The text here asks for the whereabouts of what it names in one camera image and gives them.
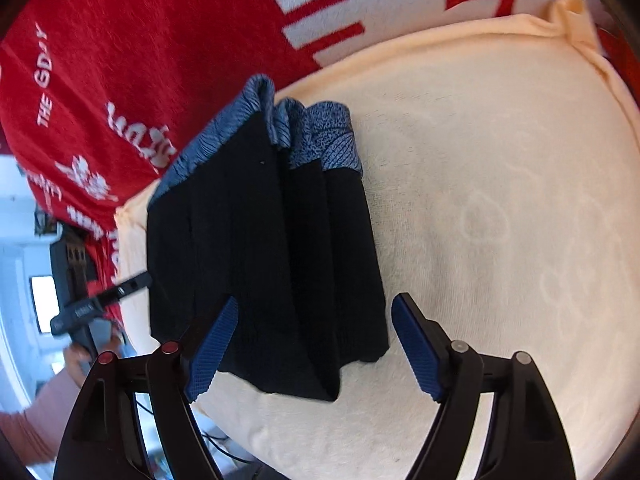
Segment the person's left hand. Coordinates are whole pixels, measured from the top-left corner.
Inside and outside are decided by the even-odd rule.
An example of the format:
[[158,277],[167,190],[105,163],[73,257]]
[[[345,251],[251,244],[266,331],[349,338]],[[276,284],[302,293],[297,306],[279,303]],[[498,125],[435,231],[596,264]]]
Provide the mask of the person's left hand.
[[[111,351],[120,356],[122,338],[119,333],[114,333],[110,341],[101,348],[101,352]],[[90,353],[80,344],[70,344],[63,351],[66,373],[70,375],[74,384],[81,388],[87,376],[85,367],[91,364]]]

